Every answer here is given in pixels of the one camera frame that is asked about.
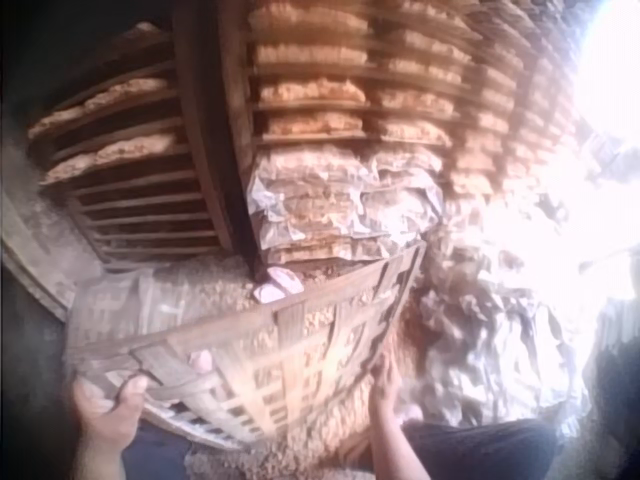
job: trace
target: human hand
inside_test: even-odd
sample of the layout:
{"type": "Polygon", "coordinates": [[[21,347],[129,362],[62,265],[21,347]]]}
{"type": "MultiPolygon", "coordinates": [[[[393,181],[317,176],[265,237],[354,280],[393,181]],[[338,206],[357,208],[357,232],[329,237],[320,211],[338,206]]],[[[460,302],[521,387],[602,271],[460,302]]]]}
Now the human hand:
{"type": "Polygon", "coordinates": [[[393,406],[402,385],[398,366],[392,355],[382,353],[371,369],[373,386],[369,392],[369,414],[393,415],[393,406]]]}
{"type": "Polygon", "coordinates": [[[85,441],[99,449],[121,453],[138,430],[148,379],[136,376],[124,383],[118,401],[106,400],[100,389],[78,377],[73,382],[73,399],[80,416],[85,441]]]}

